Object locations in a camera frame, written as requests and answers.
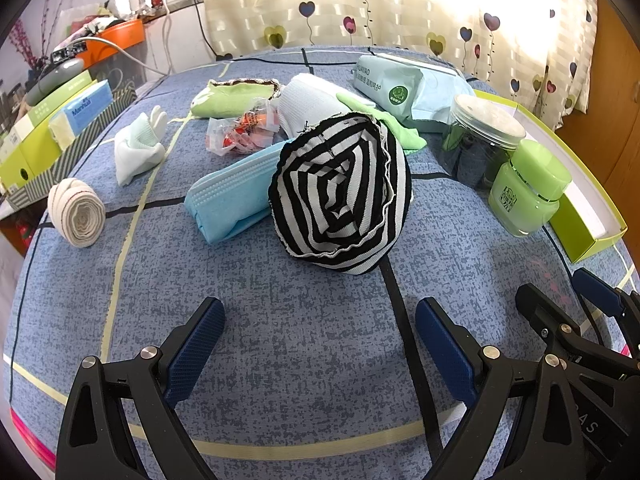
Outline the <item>green cream jar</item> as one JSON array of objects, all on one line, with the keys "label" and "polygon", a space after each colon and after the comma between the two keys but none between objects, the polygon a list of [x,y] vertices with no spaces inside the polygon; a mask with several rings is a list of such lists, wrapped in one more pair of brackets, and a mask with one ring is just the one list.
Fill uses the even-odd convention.
[{"label": "green cream jar", "polygon": [[570,172],[552,151],[524,139],[501,165],[488,205],[510,234],[524,237],[554,216],[570,182]]}]

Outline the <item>cream bandage towel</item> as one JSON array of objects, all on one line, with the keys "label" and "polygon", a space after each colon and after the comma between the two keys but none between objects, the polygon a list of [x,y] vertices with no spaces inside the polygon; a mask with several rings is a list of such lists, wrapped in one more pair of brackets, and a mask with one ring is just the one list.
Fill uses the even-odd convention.
[{"label": "cream bandage towel", "polygon": [[58,234],[77,248],[92,246],[106,220],[105,206],[98,194],[76,178],[63,179],[50,189],[48,213]]}]

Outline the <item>blue face mask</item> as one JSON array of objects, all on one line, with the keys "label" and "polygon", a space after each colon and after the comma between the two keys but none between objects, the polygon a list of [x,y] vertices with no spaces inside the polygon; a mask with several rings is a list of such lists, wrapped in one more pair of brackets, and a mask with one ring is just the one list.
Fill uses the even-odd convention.
[{"label": "blue face mask", "polygon": [[278,142],[206,174],[189,188],[184,206],[208,244],[230,240],[270,214],[268,190],[286,144]]}]

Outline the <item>striped tray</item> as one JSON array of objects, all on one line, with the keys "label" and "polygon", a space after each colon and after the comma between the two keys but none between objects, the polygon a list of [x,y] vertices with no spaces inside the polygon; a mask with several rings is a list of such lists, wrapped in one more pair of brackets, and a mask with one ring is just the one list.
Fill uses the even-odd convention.
[{"label": "striped tray", "polygon": [[137,93],[134,87],[128,86],[125,89],[117,90],[113,102],[105,110],[102,110],[81,131],[79,136],[76,136],[72,144],[58,156],[58,159],[42,174],[34,177],[22,188],[6,196],[6,202],[14,211],[18,211],[46,198],[52,186],[60,183],[70,175],[70,172],[89,146],[136,99]]}]

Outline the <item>orange candy plastic bag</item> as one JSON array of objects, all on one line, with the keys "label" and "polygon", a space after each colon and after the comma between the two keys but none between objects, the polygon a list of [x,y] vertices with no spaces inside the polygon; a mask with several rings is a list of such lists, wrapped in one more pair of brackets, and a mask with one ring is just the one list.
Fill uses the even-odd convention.
[{"label": "orange candy plastic bag", "polygon": [[232,151],[252,154],[269,148],[281,130],[277,107],[268,100],[257,100],[238,117],[210,118],[205,135],[207,151],[224,156]]}]

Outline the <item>green white box lid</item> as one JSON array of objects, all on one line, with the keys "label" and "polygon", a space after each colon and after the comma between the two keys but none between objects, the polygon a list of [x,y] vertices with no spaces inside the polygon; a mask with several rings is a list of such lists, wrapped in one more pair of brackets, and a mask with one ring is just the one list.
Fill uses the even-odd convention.
[{"label": "green white box lid", "polygon": [[489,192],[489,206],[503,226],[526,236],[550,223],[574,263],[615,245],[626,222],[577,155],[524,106],[484,91],[476,95],[525,132]]}]

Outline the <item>blue bed sheet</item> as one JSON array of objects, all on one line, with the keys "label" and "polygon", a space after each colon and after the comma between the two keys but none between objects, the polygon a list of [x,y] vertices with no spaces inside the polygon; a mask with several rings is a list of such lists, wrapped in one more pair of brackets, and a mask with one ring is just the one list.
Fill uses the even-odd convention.
[{"label": "blue bed sheet", "polygon": [[[106,207],[100,238],[73,248],[42,218],[28,248],[6,329],[1,400],[56,453],[64,403],[80,358],[132,358],[186,321],[205,296],[222,300],[227,324],[192,396],[178,404],[186,431],[221,479],[420,479],[430,466],[419,404],[380,271],[341,278],[296,263],[272,221],[206,244],[183,204],[197,178],[234,162],[204,148],[206,121],[186,120],[209,79],[255,76],[288,82],[314,72],[352,88],[366,47],[306,47],[194,68],[158,82],[96,138],[71,175]],[[126,188],[115,181],[116,130],[154,104],[168,111],[168,162]],[[416,180],[408,232],[390,253],[413,317],[434,296],[454,322],[506,356],[540,358],[542,341],[516,312],[516,289],[533,283],[582,323],[567,260],[551,226],[516,238],[486,196],[442,172],[429,148],[408,156]]]}]

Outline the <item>grey remote device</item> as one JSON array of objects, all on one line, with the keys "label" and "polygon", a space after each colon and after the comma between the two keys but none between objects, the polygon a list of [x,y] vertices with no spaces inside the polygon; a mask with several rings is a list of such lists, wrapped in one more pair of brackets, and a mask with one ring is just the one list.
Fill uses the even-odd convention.
[{"label": "grey remote device", "polygon": [[69,58],[58,64],[27,92],[25,96],[26,104],[29,107],[36,106],[51,92],[79,75],[84,69],[85,62],[81,58]]}]

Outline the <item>white towel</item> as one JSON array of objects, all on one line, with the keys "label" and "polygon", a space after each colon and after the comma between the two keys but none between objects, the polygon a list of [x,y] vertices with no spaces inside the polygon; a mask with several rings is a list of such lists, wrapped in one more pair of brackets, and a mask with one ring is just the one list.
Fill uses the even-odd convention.
[{"label": "white towel", "polygon": [[323,119],[348,113],[350,108],[337,99],[338,94],[354,98],[362,105],[374,107],[373,102],[333,82],[311,74],[295,75],[274,100],[280,125],[286,136],[295,138]]}]

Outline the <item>small green cloth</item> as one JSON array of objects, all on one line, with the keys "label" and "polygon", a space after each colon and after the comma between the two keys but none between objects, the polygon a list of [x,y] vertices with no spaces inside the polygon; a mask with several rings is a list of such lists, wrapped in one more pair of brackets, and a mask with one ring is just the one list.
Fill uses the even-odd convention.
[{"label": "small green cloth", "polygon": [[392,114],[379,110],[371,102],[347,92],[337,92],[336,98],[353,112],[367,114],[386,125],[406,154],[421,151],[427,146],[418,130],[401,125]]}]

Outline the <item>blue tissue pack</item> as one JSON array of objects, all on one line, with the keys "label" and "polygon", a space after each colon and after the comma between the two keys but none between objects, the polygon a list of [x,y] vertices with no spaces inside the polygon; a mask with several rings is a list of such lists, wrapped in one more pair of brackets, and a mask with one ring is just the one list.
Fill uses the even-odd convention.
[{"label": "blue tissue pack", "polygon": [[93,81],[54,113],[48,127],[60,150],[64,152],[111,102],[113,95],[108,81]]}]

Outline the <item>black white striped cloth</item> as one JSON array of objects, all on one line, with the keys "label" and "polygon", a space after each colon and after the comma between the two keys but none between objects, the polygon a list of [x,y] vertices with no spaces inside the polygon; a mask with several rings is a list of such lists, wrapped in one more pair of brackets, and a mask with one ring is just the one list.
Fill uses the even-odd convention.
[{"label": "black white striped cloth", "polygon": [[372,270],[395,245],[411,196],[399,141],[384,122],[356,112],[286,142],[268,188],[286,252],[352,275]]}]

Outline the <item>clear plastic jar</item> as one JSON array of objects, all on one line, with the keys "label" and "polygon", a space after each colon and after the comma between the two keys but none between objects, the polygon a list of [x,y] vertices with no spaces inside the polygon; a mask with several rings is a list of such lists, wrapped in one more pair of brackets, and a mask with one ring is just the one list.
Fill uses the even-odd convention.
[{"label": "clear plastic jar", "polygon": [[470,188],[490,188],[525,136],[524,127],[496,102],[458,94],[438,160],[454,180]]}]

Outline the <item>white glove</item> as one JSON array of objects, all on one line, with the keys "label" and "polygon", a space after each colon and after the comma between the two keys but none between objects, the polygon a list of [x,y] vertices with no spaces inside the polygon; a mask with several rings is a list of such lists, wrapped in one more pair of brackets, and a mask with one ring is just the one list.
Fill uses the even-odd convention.
[{"label": "white glove", "polygon": [[150,114],[141,113],[130,125],[116,133],[114,159],[116,181],[128,185],[134,177],[157,166],[166,155],[162,140],[168,116],[155,105]]}]

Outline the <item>green cardboard box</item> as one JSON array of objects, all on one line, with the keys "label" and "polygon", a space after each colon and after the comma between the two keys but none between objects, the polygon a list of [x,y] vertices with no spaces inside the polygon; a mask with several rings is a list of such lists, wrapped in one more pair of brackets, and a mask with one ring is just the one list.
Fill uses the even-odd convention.
[{"label": "green cardboard box", "polygon": [[47,170],[61,155],[49,122],[66,103],[93,84],[84,70],[29,110],[1,144],[1,186],[9,194]]}]

